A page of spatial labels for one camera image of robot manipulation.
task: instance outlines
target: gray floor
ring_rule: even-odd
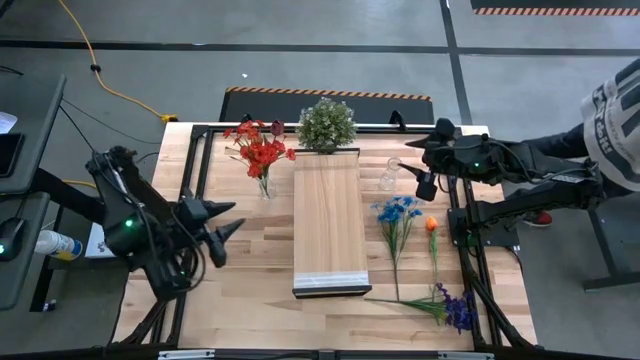
[[[67,0],[94,41],[220,44],[445,46],[437,0]],[[468,0],[450,1],[459,46],[519,48],[639,48],[638,18],[474,16]],[[1,38],[79,40],[56,1],[21,0],[0,19]],[[105,81],[183,121],[218,117],[232,85],[422,93],[436,116],[460,122],[448,55],[320,52],[98,51]],[[581,121],[580,100],[631,58],[462,56],[474,124],[495,137],[521,140],[567,130]],[[106,94],[83,50],[0,49],[0,64],[28,74],[64,73],[65,97],[127,133],[159,141],[163,125],[146,111]],[[105,130],[70,109],[95,147],[141,144]],[[69,122],[54,126],[43,166],[67,179],[90,180],[89,150]],[[155,161],[141,164],[151,178]],[[602,209],[607,232],[632,241],[637,197]],[[640,285],[585,294],[581,281],[605,275],[586,214],[556,211],[545,230],[521,227],[522,260],[540,344],[555,350],[640,357]],[[629,256],[638,261],[637,247]],[[25,299],[42,259],[34,261]],[[105,344],[117,317],[126,274],[61,273],[50,314],[25,306],[0,313],[0,353]]]

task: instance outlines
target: red shoe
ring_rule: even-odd
[[[547,227],[553,222],[553,218],[548,212],[540,211],[527,215],[523,220],[525,224],[533,227]]]

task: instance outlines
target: orange and black striped tape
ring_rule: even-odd
[[[327,96],[353,96],[353,97],[370,97],[385,99],[410,99],[431,101],[431,96],[426,95],[410,95],[410,94],[394,94],[394,93],[371,93],[362,91],[336,91],[336,90],[301,90],[301,89],[279,89],[279,88],[261,88],[251,86],[232,86],[228,87],[226,92],[258,92],[270,94],[305,94],[305,95],[327,95]]]
[[[637,16],[635,8],[492,8],[473,9],[477,15]]]

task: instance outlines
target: wooden table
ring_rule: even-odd
[[[185,166],[191,123],[167,125],[153,186],[167,200],[176,200]],[[465,126],[464,134],[488,132],[484,126]],[[391,156],[422,166],[421,151],[404,146],[420,138],[415,135],[358,135],[353,147],[361,149],[360,178],[365,236],[372,291],[369,298],[394,297],[393,272],[389,252],[369,207],[392,195],[413,195],[416,182],[409,172],[398,173],[395,192],[382,191],[378,181]],[[288,147],[297,147],[289,136]],[[270,174],[277,186],[273,200],[262,200],[247,168],[229,158],[232,141],[217,135],[213,142],[205,199],[235,201],[236,207],[211,221],[211,226],[240,217],[246,223],[227,242],[227,266],[215,269],[207,263],[205,281],[187,296],[180,347],[319,349],[343,350],[469,350],[469,333],[458,335],[451,327],[401,305],[373,303],[363,298],[296,300],[293,279],[293,169],[286,159],[272,166]],[[195,186],[197,171],[193,174]],[[500,201],[499,186],[474,185],[477,200]],[[399,266],[401,298],[413,300],[429,293],[433,266],[427,248],[426,215],[441,224],[438,233],[439,280],[454,294],[462,290],[462,274],[457,250],[446,231],[445,212],[450,207],[447,194],[420,205],[425,216],[417,218]],[[486,248],[491,283],[496,302],[521,334],[532,343],[535,332],[518,263],[502,248]],[[122,302],[114,341],[127,336],[153,305],[155,298],[141,272],[131,274]],[[173,312],[167,312],[166,321]],[[482,333],[490,341],[484,307],[480,309]]]

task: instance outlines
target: small glass bottle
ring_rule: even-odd
[[[385,170],[380,177],[380,189],[387,191],[395,190],[400,164],[402,164],[402,160],[397,157],[392,157],[387,161],[387,170]]]

